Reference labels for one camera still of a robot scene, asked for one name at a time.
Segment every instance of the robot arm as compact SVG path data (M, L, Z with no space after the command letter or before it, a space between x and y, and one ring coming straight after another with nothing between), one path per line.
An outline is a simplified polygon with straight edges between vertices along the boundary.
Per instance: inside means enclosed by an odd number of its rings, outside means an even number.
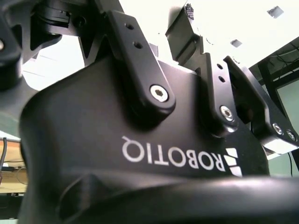
M178 21L192 26L184 9L167 36L188 70L157 60L118 1L0 6L2 90L17 88L21 64L61 35L79 36L86 64L22 111L29 183L19 223L295 218L298 180L266 177L263 147L298 148L298 135L248 69L230 57L215 61L193 29L180 46ZM250 116L238 109L239 95Z

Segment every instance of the white ceiling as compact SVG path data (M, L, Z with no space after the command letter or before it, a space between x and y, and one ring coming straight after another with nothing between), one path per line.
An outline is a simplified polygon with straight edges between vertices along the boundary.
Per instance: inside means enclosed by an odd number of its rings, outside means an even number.
M165 32L186 0L120 0L125 13L134 16L148 42L159 46L159 57L171 61ZM190 0L199 32L214 45L208 51L222 59L234 56L247 67L299 36L297 0ZM284 13L274 19L267 11L279 6ZM238 39L238 48L230 42ZM78 39L64 36L24 65L28 84L41 90L84 67Z

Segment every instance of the desk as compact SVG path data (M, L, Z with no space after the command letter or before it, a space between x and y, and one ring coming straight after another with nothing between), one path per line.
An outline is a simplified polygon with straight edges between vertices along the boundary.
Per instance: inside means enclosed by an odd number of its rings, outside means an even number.
M0 141L0 154L3 151L3 141ZM20 144L17 142L7 142L7 153L5 161L23 161L23 158L20 153ZM8 162L10 167L24 167L23 162ZM0 193L22 193L26 191L27 185L20 183L27 183L27 173L26 170L20 170L17 174L17 171L14 172L2 172L2 183L0 185Z

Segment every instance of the screw hole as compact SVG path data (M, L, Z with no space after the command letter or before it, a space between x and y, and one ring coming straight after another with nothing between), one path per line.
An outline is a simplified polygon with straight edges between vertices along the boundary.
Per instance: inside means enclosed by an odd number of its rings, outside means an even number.
M81 28L86 24L86 20L84 17L82 16L77 16L74 20L73 20L73 24L74 27L76 28Z
M133 42L133 45L138 49L143 48L142 44L140 44L139 42Z
M217 64L218 68L223 69L223 67L221 66L221 64Z
M126 26L126 28L128 28L128 29L130 29L130 30L133 30L133 29L134 29L134 27L133 27L131 24L127 24L127 23L125 23L125 26Z
M220 79L220 81L222 81L223 83L225 82L225 79L222 76L218 77Z
M158 96L160 96L160 97L163 96L163 93L161 90L155 90L155 92Z

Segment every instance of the robotiq logo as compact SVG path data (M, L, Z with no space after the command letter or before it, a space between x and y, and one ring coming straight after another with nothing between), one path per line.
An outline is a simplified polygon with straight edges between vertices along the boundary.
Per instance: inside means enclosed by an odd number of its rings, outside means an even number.
M157 145L156 148L152 147L150 143L146 143L146 147L143 147L140 142L131 140L126 136L123 136L122 139L125 140L122 145L122 153L130 162L141 162L142 160L147 160L148 164L153 165L169 166L169 163L171 163L175 167L190 166L193 169L200 169L199 167L201 167L205 170L217 169L221 172L225 172L222 159L224 158L225 162L229 166L230 172L235 176L242 177L241 168L237 166L238 154L235 148L226 148L228 155L221 155L204 151L197 154L195 150L191 149L184 152L178 147L171 147L168 149L168 159L166 159L163 156L161 145ZM152 150L157 150L158 158L153 158Z

